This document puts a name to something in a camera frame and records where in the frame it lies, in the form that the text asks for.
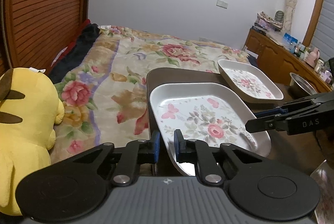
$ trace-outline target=wooden door frame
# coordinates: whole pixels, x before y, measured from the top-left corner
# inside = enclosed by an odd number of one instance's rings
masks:
[[[306,47],[308,47],[311,44],[311,40],[313,38],[315,29],[317,28],[323,2],[324,0],[315,0],[310,24],[307,28],[307,32],[303,40],[303,45],[305,45]]]

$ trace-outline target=stuffed animal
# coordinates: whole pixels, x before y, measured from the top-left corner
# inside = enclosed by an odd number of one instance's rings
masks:
[[[0,79],[0,212],[21,215],[15,190],[28,174],[51,164],[64,106],[56,88],[41,72],[8,70]]]

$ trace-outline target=silver bolt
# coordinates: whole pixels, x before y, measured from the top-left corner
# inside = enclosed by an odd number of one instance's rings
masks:
[[[130,177],[126,175],[117,175],[114,177],[114,182],[118,184],[125,184],[130,181]]]
[[[221,176],[217,174],[210,174],[210,175],[205,176],[205,180],[215,184],[221,181]]]

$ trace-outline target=metal bowl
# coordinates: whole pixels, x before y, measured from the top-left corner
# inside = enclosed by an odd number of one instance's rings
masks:
[[[290,72],[290,76],[290,91],[297,98],[303,98],[318,93],[304,78],[300,77],[298,74]]]

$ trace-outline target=plush toy tag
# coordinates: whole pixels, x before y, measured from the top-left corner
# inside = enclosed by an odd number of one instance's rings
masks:
[[[29,68],[31,71],[33,72],[41,72],[41,73],[44,73],[46,70],[38,70],[38,69],[35,69],[35,68]]]

